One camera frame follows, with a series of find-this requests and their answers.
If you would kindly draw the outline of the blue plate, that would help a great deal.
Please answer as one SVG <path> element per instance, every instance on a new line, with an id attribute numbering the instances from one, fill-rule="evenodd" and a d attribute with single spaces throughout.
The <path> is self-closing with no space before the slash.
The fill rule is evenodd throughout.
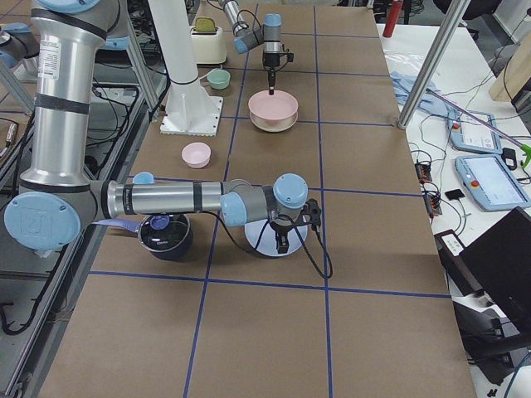
<path id="1" fill-rule="evenodd" d="M 270 228 L 267 220 L 253 221 L 245 224 L 244 232 L 249 245 L 265 256 L 287 256 L 302 248 L 302 243 L 297 236 L 297 233 L 292 230 L 288 233 L 288 252 L 286 254 L 278 254 L 276 250 L 275 232 Z"/>

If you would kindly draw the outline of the pink plate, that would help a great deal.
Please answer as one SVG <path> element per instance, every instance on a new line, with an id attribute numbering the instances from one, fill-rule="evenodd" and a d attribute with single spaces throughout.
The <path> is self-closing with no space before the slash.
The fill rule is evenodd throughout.
<path id="1" fill-rule="evenodd" d="M 264 119 L 284 119 L 294 113 L 298 113 L 298 100 L 291 94 L 276 90 L 273 95 L 269 95 L 268 90 L 262 90 L 250 97 L 248 108 L 253 113 Z"/>

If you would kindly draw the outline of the cream plate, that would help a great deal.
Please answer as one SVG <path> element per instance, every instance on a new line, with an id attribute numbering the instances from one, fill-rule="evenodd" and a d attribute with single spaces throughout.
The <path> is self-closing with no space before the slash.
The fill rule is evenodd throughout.
<path id="1" fill-rule="evenodd" d="M 294 113 L 293 115 L 278 120 L 264 119 L 253 113 L 250 113 L 251 122 L 260 130 L 266 131 L 267 133 L 280 133 L 290 129 L 295 125 L 298 119 L 298 114 Z"/>

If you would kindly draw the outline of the green bowl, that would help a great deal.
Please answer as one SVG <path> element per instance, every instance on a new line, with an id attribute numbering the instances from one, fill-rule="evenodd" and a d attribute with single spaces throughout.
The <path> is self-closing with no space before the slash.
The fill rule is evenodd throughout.
<path id="1" fill-rule="evenodd" d="M 227 70 L 214 69 L 207 74 L 207 82 L 214 90 L 226 89 L 231 81 L 231 74 Z"/>

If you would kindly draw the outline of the cream toaster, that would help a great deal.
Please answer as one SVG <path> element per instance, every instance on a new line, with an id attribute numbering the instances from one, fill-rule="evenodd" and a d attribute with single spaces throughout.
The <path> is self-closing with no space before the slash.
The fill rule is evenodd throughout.
<path id="1" fill-rule="evenodd" d="M 199 65 L 223 64 L 227 47 L 223 30 L 210 17 L 198 17 L 190 26 L 196 62 Z"/>

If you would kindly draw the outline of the pink bowl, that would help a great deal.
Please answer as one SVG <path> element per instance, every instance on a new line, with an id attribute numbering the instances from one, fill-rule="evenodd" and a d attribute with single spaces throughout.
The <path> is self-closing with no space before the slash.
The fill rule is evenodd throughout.
<path id="1" fill-rule="evenodd" d="M 206 143 L 194 142 L 186 145 L 182 152 L 182 160 L 190 168 L 203 168 L 209 164 L 211 148 Z"/>

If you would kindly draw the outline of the dark pot with glass lid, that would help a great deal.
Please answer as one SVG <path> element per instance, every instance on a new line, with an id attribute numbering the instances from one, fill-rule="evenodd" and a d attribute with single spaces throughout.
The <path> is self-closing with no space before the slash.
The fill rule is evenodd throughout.
<path id="1" fill-rule="evenodd" d="M 149 215 L 142 221 L 105 219 L 94 224 L 135 233 L 139 243 L 160 260 L 178 261 L 192 247 L 192 224 L 182 213 Z"/>

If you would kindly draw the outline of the red bottle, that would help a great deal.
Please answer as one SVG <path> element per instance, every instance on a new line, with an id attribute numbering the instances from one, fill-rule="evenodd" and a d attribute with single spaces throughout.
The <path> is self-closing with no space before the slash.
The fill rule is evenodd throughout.
<path id="1" fill-rule="evenodd" d="M 386 24 L 382 32 L 383 37 L 390 38 L 392 36 L 402 10 L 402 4 L 403 0 L 392 0 Z"/>

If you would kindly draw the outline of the blue cup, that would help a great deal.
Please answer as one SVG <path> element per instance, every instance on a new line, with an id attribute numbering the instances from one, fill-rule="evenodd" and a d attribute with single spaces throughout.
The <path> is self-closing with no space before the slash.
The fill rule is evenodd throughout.
<path id="1" fill-rule="evenodd" d="M 133 176 L 132 183 L 139 185 L 154 184 L 154 176 L 151 172 L 139 172 Z"/>

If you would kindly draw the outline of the far teach pendant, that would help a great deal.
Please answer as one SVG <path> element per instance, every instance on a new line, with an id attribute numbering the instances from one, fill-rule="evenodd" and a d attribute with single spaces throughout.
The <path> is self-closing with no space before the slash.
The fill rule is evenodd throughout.
<path id="1" fill-rule="evenodd" d="M 453 114 L 447 124 L 453 149 L 479 154 L 498 154 L 503 152 L 499 135 L 477 124 L 465 114 Z"/>

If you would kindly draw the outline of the teach pendant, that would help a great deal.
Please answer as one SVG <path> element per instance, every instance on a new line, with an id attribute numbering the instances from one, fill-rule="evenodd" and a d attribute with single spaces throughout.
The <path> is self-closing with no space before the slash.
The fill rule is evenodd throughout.
<path id="1" fill-rule="evenodd" d="M 530 197 L 499 155 L 459 156 L 454 164 L 465 188 L 484 211 L 530 207 Z"/>
<path id="2" fill-rule="evenodd" d="M 453 114 L 447 124 L 453 149 L 479 154 L 498 154 L 503 152 L 499 135 L 477 124 L 465 114 Z"/>

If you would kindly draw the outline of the near teach pendant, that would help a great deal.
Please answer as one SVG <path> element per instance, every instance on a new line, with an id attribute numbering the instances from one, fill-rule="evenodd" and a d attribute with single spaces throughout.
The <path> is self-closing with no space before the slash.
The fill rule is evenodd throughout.
<path id="1" fill-rule="evenodd" d="M 484 211 L 530 207 L 530 197 L 499 155 L 459 156 L 454 164 L 465 188 Z"/>

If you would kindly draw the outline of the black monitor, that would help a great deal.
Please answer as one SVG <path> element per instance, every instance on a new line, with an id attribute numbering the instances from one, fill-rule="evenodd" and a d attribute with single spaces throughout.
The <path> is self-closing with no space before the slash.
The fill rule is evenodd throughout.
<path id="1" fill-rule="evenodd" d="M 443 267 L 464 295 L 485 291 L 520 332 L 530 330 L 530 215 L 515 207 L 469 245 L 435 235 Z"/>

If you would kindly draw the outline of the purple grabber stick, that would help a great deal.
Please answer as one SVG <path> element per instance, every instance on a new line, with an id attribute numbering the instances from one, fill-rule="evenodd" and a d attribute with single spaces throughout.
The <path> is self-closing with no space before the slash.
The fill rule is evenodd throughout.
<path id="1" fill-rule="evenodd" d="M 495 132 L 497 135 L 499 135 L 501 138 L 505 139 L 505 140 L 508 140 L 510 141 L 513 145 L 517 146 L 521 151 L 524 152 L 524 155 L 525 155 L 525 160 L 522 164 L 522 168 L 525 169 L 529 163 L 530 163 L 530 159 L 531 159 L 531 147 L 529 147 L 527 144 L 525 143 L 521 143 L 519 140 L 517 140 L 516 138 L 514 137 L 511 137 L 509 136 L 508 134 L 504 133 L 503 131 L 501 131 L 500 129 L 498 129 L 497 127 L 495 127 L 494 125 L 492 124 L 489 124 L 487 122 L 485 122 L 484 120 L 482 119 L 479 119 L 477 118 L 476 116 L 474 116 L 470 111 L 468 111 L 467 109 L 464 109 L 462 107 L 460 107 L 458 104 L 456 104 L 455 102 L 447 99 L 445 96 L 443 95 L 440 95 L 438 94 L 437 92 L 435 92 L 434 90 L 431 90 L 431 89 L 426 89 L 426 92 L 434 97 L 436 97 L 437 99 L 443 101 L 445 104 L 448 104 L 449 106 L 457 109 L 459 112 L 461 112 L 462 114 L 465 114 L 467 115 L 470 119 L 474 120 L 477 124 L 481 124 L 483 126 L 485 126 L 489 131 L 493 131 Z"/>

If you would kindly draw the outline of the aluminium frame post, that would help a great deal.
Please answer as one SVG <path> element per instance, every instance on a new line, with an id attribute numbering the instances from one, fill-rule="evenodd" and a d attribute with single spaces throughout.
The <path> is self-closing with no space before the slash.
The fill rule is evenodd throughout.
<path id="1" fill-rule="evenodd" d="M 464 13 L 469 5 L 470 0 L 454 0 L 451 2 L 446 16 L 443 19 L 427 53 L 426 59 L 421 66 L 407 101 L 402 107 L 402 112 L 397 120 L 398 128 L 407 128 L 417 109 L 417 106 L 421 103 L 422 96 L 426 93 L 426 89 L 428 88 L 430 80 L 440 63 L 446 48 L 450 44 L 451 38 L 453 37 L 460 20 L 464 16 Z"/>

